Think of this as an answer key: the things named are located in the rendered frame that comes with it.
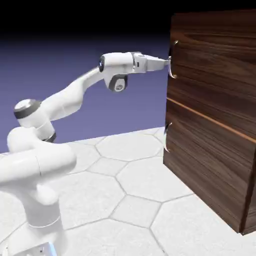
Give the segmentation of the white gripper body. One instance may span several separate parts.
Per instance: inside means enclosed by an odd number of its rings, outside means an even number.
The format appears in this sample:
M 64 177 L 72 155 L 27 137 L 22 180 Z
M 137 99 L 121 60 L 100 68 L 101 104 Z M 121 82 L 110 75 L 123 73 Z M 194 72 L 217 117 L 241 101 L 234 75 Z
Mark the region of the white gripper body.
M 151 55 L 146 55 L 148 72 L 163 70 L 166 65 L 166 60 Z

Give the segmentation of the dark wood cabinet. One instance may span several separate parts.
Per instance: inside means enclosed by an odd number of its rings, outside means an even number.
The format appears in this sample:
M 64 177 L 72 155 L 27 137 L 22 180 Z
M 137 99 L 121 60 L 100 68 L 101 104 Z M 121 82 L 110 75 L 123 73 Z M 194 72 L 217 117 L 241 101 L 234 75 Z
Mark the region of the dark wood cabinet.
M 176 13 L 163 162 L 235 232 L 256 232 L 256 8 Z

